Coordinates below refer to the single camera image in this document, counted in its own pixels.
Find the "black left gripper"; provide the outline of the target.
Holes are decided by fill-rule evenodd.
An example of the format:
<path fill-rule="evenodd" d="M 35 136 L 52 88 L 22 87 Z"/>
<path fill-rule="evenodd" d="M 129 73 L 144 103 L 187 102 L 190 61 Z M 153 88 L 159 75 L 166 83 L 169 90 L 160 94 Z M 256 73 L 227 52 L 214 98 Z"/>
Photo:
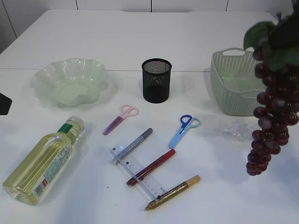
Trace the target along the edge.
<path fill-rule="evenodd" d="M 11 98 L 0 93 L 0 115 L 7 115 L 12 104 Z"/>

